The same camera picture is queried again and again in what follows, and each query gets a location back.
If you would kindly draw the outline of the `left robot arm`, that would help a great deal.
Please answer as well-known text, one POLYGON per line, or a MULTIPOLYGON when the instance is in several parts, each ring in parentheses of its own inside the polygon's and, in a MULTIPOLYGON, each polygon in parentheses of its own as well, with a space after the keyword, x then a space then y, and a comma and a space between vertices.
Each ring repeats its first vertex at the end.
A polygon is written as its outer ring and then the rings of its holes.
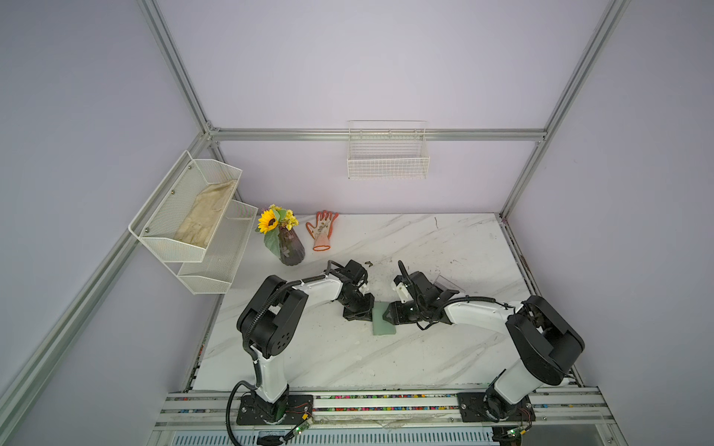
POLYGON ((236 323, 262 403, 270 408, 286 404, 289 385, 279 355, 292 341, 310 293, 340 303, 347 321, 371 321, 375 297, 366 292, 367 284, 367 270, 354 260, 345 266, 330 260, 323 273, 309 278, 288 282, 271 275, 263 281, 236 323))

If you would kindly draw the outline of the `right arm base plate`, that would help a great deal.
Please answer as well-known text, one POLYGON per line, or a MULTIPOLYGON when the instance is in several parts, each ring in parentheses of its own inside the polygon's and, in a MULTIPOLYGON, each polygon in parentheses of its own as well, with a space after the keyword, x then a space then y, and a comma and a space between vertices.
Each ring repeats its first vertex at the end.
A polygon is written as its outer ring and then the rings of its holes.
POLYGON ((490 391, 460 392, 457 407, 465 423, 532 422, 535 412, 528 397, 511 404, 490 391))

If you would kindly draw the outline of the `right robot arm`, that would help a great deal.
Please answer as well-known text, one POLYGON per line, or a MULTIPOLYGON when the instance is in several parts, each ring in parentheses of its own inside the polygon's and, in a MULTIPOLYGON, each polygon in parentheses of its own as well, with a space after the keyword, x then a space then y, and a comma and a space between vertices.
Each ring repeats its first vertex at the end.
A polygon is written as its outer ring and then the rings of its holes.
POLYGON ((431 282, 420 271, 397 275, 393 290, 399 300, 383 313, 387 323, 414 324, 422 331, 437 324, 468 325, 511 338, 519 359, 483 394, 483 416, 494 422, 512 416, 534 390, 561 384, 585 349, 582 337, 539 295, 501 302, 431 282))

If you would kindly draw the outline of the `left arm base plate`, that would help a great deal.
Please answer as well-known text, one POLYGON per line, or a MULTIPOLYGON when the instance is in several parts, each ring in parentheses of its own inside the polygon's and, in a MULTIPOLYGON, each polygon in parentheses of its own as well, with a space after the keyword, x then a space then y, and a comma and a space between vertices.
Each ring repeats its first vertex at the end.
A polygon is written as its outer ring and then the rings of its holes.
POLYGON ((312 412, 313 404, 314 396, 310 394, 289 394, 276 403, 245 394, 234 421, 238 426, 297 425, 312 412))

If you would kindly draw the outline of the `green card holder wallet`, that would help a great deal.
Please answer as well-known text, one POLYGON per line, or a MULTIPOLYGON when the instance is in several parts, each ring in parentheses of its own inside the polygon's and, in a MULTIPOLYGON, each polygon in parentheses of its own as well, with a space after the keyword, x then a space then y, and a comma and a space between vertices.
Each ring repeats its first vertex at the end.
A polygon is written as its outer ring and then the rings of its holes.
POLYGON ((396 334, 396 326, 384 319, 390 314, 390 304, 388 302, 376 301, 372 308, 372 332, 374 336, 393 336, 396 334))

